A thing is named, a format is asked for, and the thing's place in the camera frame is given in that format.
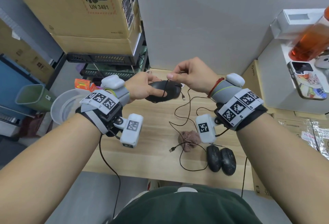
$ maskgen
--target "white box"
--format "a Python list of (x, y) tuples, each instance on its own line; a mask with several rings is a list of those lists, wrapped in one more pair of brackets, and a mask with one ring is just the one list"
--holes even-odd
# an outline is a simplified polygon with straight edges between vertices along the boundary
[(284, 9), (272, 22), (271, 30), (275, 39), (295, 39), (309, 26), (314, 25), (325, 8)]
[[(258, 57), (263, 100), (272, 108), (301, 111), (314, 114), (329, 112), (329, 99), (308, 100), (298, 95), (296, 86), (291, 79), (287, 64), (292, 61), (288, 55), (291, 47), (287, 41), (273, 39)], [(322, 69), (314, 66), (315, 60), (309, 63), (316, 72), (324, 91), (329, 95), (329, 84)]]

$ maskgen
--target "floor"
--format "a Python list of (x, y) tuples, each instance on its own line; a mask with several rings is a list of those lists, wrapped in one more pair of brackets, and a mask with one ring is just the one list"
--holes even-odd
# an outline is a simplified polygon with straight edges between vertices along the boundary
[[(56, 95), (74, 88), (74, 79), (81, 78), (74, 63), (66, 62), (54, 82), (51, 91)], [(35, 139), (20, 140), (30, 145)], [(118, 213), (138, 193), (145, 191), (147, 179), (121, 177), (121, 190), (116, 213)], [(56, 208), (46, 224), (101, 224), (112, 216), (117, 196), (118, 179), (116, 176), (81, 172), (72, 188)], [(237, 194), (241, 190), (228, 189)], [(264, 224), (291, 223), (282, 209), (273, 200), (257, 196), (254, 191), (244, 191), (243, 198), (249, 203), (257, 217)]]

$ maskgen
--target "wooden desk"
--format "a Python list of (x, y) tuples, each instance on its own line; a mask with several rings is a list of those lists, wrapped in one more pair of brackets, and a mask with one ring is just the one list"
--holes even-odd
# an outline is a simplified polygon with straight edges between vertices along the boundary
[[(155, 69), (153, 69), (152, 72), (163, 80), (166, 79), (168, 73), (168, 71), (165, 70)], [(182, 148), (177, 147), (175, 151), (169, 152), (171, 147), (178, 144), (177, 139), (179, 134), (170, 126), (168, 121), (176, 124), (183, 124), (186, 121), (186, 119), (180, 119), (174, 116), (174, 111), (178, 106), (186, 104), (189, 101), (187, 90), (187, 86), (184, 86), (182, 89), (186, 97), (185, 101), (183, 101), (180, 96), (175, 100), (158, 104), (153, 104), (146, 100), (136, 100), (126, 105), (123, 109), (123, 117), (127, 118), (131, 113), (140, 114), (144, 117), (138, 145), (134, 149), (123, 147), (116, 138), (103, 136), (101, 145), (105, 159), (119, 175), (123, 176), (241, 189), (246, 155), (234, 131), (228, 130), (224, 135), (218, 137), (215, 142), (216, 144), (223, 145), (233, 150), (236, 158), (236, 172), (232, 176), (224, 175), (222, 170), (218, 173), (214, 173), (209, 168), (197, 172), (184, 170), (179, 164), (179, 156)], [(192, 90), (190, 90), (190, 95), (191, 97), (206, 96), (205, 94), (197, 93)], [(197, 116), (195, 111), (199, 107), (214, 110), (216, 105), (211, 99), (193, 99), (191, 102), (190, 115), (192, 120), (195, 120)], [(177, 110), (177, 115), (187, 117), (188, 111), (189, 105), (186, 105)], [(198, 110), (199, 115), (206, 113), (210, 113), (214, 116), (213, 112), (205, 109)], [(191, 121), (188, 121), (185, 126), (175, 126), (175, 128), (179, 131), (196, 131)], [(223, 126), (216, 127), (216, 132), (218, 134), (224, 130), (225, 128)], [(200, 147), (196, 147), (189, 153), (183, 152), (181, 162), (185, 168), (202, 169), (206, 166), (206, 153)], [(113, 174), (102, 160), (98, 148), (84, 167), (84, 171)], [(244, 189), (254, 190), (249, 161), (246, 166)]]

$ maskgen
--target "orange bottle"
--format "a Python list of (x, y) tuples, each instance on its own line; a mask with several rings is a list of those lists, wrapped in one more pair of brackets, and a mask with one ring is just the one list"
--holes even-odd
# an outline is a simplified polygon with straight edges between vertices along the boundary
[(314, 59), (329, 47), (329, 7), (324, 10), (324, 15), (319, 21), (297, 40), (297, 44), (289, 52), (289, 57), (295, 61)]

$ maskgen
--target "finger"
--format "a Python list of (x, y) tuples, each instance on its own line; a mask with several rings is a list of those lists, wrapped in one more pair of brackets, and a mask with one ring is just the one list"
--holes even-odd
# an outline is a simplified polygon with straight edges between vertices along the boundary
[(156, 81), (161, 81), (161, 79), (159, 79), (158, 77), (152, 75), (152, 74), (149, 74), (149, 73), (146, 73), (147, 74), (147, 80), (150, 82), (156, 82)]
[(178, 83), (188, 84), (188, 74), (187, 73), (182, 73), (182, 74), (169, 73), (167, 75), (167, 79), (178, 82)]
[(149, 86), (149, 91), (148, 91), (148, 93), (149, 93), (150, 95), (157, 96), (157, 97), (162, 97), (162, 96), (166, 97), (166, 96), (167, 96), (167, 93), (165, 92), (165, 93), (163, 94), (163, 92), (164, 92), (164, 90), (155, 89), (155, 88), (153, 88), (152, 86)]
[(180, 62), (178, 65), (176, 65), (175, 69), (172, 72), (173, 73), (188, 72), (189, 66), (190, 66), (190, 60), (185, 60), (183, 62)]

